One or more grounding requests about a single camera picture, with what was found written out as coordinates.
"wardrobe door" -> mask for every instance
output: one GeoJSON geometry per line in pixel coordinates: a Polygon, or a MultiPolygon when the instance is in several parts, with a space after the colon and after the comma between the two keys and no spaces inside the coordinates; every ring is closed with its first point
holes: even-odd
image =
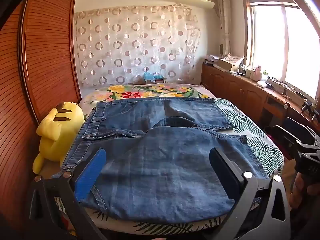
{"type": "Polygon", "coordinates": [[[34,178],[32,163],[39,148],[36,122],[19,75],[21,9],[20,4],[0,30],[0,215],[19,229],[23,227],[26,193],[34,178]]]}
{"type": "Polygon", "coordinates": [[[22,31],[24,77],[40,122],[63,101],[80,101],[73,53],[74,0],[27,0],[22,31]]]}

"bed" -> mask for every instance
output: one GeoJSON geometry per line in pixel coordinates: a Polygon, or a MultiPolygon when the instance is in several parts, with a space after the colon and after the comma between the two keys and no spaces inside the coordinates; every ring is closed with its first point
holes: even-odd
{"type": "MultiPolygon", "coordinates": [[[[216,98],[212,93],[202,86],[188,84],[158,83],[151,85],[115,85],[98,88],[85,96],[79,106],[86,118],[98,102],[110,102],[123,98],[145,98],[145,97],[198,97],[214,98],[214,103],[223,111],[226,117],[233,123],[234,128],[224,130],[222,133],[229,135],[246,135],[249,147],[262,164],[266,174],[271,177],[281,174],[284,166],[284,157],[276,145],[265,135],[265,133],[237,107],[225,99],[216,98]]],[[[57,164],[47,164],[42,171],[44,177],[59,171],[57,164]]],[[[65,208],[60,198],[56,198],[59,209],[65,213],[65,208]]],[[[153,224],[148,222],[134,222],[116,220],[108,217],[101,211],[85,208],[93,222],[99,228],[105,228],[118,232],[140,235],[165,235],[194,232],[219,225],[225,215],[204,221],[196,221],[185,224],[153,224]]]]}

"sheer curtain with circles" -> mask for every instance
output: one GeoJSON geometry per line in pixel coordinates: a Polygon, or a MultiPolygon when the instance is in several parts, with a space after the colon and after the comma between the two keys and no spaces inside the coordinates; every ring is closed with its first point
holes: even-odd
{"type": "Polygon", "coordinates": [[[194,75],[197,17],[183,6],[96,9],[74,16],[74,48],[84,87],[141,84],[144,72],[166,82],[194,75]]]}

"silver screw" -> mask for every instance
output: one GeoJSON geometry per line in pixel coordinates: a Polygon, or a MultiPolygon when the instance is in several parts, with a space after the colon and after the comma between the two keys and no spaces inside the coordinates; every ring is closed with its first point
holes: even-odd
{"type": "Polygon", "coordinates": [[[71,177],[71,172],[70,172],[70,171],[64,172],[64,173],[63,173],[63,177],[66,178],[66,179],[67,179],[67,178],[70,178],[70,177],[71,177]]]}
{"type": "Polygon", "coordinates": [[[251,179],[252,178],[252,173],[250,171],[245,171],[243,174],[247,179],[251,179]]]}
{"type": "Polygon", "coordinates": [[[278,176],[278,175],[275,175],[273,178],[274,178],[275,181],[277,181],[277,182],[280,182],[280,181],[281,181],[281,177],[278,176]]]}
{"type": "Polygon", "coordinates": [[[35,182],[38,182],[38,181],[40,181],[40,180],[41,180],[41,176],[40,176],[40,175],[35,176],[35,182]]]}

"yellow plush toy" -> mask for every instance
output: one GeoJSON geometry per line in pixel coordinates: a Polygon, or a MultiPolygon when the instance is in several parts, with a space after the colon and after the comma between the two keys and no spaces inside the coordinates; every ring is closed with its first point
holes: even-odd
{"type": "Polygon", "coordinates": [[[44,159],[60,162],[61,166],[83,123],[82,109],[76,103],[64,102],[52,109],[37,128],[41,140],[33,172],[39,174],[44,159]]]}

